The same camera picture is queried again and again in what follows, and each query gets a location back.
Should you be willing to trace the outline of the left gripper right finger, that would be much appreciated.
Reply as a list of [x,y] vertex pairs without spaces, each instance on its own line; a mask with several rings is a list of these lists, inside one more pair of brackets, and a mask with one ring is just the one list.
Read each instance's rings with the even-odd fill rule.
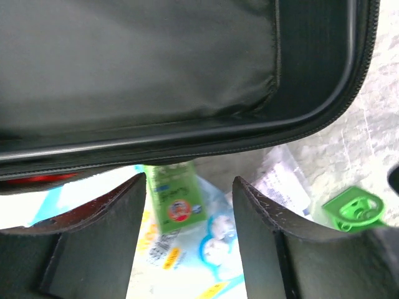
[[233,208],[249,298],[398,297],[397,228],[330,229],[240,177]]

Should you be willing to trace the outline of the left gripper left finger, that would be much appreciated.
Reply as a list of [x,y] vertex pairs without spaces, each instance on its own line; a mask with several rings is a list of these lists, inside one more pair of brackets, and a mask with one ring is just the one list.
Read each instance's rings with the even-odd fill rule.
[[31,227],[1,231],[2,298],[125,298],[146,199],[138,174]]

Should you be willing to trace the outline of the small green box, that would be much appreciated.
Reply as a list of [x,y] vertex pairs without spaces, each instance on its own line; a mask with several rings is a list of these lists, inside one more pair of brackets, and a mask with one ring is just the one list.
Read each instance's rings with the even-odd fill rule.
[[191,161],[144,165],[156,221],[162,234],[206,220],[206,208]]

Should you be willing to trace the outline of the red black medicine bag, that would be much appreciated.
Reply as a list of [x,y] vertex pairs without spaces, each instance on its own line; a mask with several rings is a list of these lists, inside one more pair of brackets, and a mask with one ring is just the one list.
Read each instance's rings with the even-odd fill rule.
[[378,1],[2,1],[1,193],[314,134],[368,72]]

